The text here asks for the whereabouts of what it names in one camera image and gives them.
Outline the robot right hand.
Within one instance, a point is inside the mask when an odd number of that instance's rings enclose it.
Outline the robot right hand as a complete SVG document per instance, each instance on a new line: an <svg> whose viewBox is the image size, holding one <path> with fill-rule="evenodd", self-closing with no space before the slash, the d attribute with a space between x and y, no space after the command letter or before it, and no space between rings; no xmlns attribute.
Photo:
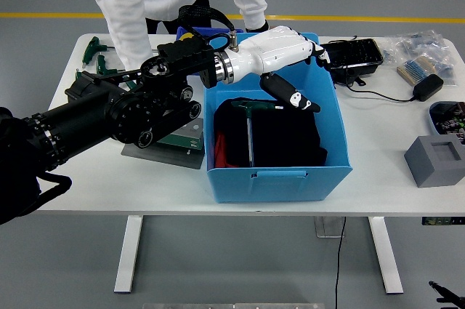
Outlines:
<svg viewBox="0 0 465 309"><path fill-rule="evenodd" d="M464 297L458 296L435 281L429 281L429 285L439 294L439 297L436 299L438 303L450 303L454 305L454 308L464 308Z"/></svg>

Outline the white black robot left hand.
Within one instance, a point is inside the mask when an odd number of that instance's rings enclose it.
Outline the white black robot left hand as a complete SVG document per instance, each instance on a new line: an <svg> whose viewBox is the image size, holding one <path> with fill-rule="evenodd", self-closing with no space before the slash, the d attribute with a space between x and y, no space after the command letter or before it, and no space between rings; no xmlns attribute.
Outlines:
<svg viewBox="0 0 465 309"><path fill-rule="evenodd" d="M329 54L316 42L289 27L278 26L243 40L236 52L227 49L225 53L228 59L225 63L226 83L238 82L253 73L260 77L260 87L276 100L303 111L320 112L318 104L276 73L281 68L301 61L309 62L312 58L328 70L331 66Z"/></svg>

